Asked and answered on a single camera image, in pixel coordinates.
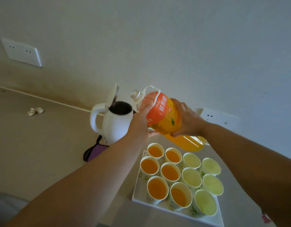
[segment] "cup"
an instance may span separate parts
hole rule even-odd
[[[154,157],[157,160],[161,159],[164,155],[164,149],[159,143],[151,143],[150,145],[148,145],[147,152],[150,156]]]
[[[170,186],[179,180],[180,175],[179,168],[173,163],[164,163],[160,168],[160,177]]]
[[[159,171],[159,163],[157,159],[155,159],[152,156],[146,156],[143,159],[141,159],[139,177],[148,180],[150,177],[154,176],[158,171]]]
[[[197,190],[201,186],[201,176],[194,168],[184,168],[180,176],[180,181],[188,186],[191,191]]]
[[[182,154],[176,148],[168,148],[164,154],[164,160],[166,163],[179,164],[182,160]]]
[[[168,201],[172,210],[179,211],[191,205],[192,193],[185,184],[176,182],[171,186]]]
[[[147,182],[147,199],[157,205],[168,196],[168,184],[159,176],[153,176]]]
[[[205,158],[202,161],[201,167],[198,169],[200,176],[203,178],[206,174],[218,175],[221,173],[219,164],[211,158]]]
[[[197,217],[214,216],[217,213],[214,197],[206,190],[200,189],[193,196],[190,212]]]
[[[200,159],[193,153],[185,153],[182,158],[182,169],[190,167],[197,169],[201,166]]]
[[[211,174],[204,175],[200,189],[210,192],[213,197],[223,194],[223,185],[221,181]]]

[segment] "juice bottle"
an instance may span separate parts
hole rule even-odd
[[[149,87],[152,88],[152,91],[146,92]],[[180,128],[181,119],[175,103],[165,94],[161,93],[160,89],[149,85],[143,91],[134,90],[131,93],[131,98],[137,106],[137,112],[142,110],[148,103],[154,103],[146,117],[147,125],[150,128],[163,134],[167,139],[185,151],[198,151],[204,146],[205,139],[202,137],[172,137],[169,135]]]

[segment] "person's left hand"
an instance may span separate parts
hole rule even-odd
[[[144,145],[149,137],[159,134],[156,131],[148,131],[146,116],[152,107],[153,105],[149,103],[143,110],[133,115],[126,137]]]

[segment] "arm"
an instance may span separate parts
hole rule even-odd
[[[209,123],[185,103],[172,99],[181,115],[171,134],[204,137],[231,170],[241,187],[278,226],[291,226],[291,159]]]
[[[6,226],[96,226],[134,165],[147,138],[147,105],[128,133],[95,159],[42,192]]]

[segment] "electrical outlet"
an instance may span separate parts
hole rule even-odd
[[[207,108],[203,109],[200,116],[208,122],[218,124],[229,130],[235,129],[240,121],[240,118],[235,115]]]
[[[1,41],[7,52],[7,56],[10,59],[41,67],[40,58],[36,48],[4,38],[2,38]]]

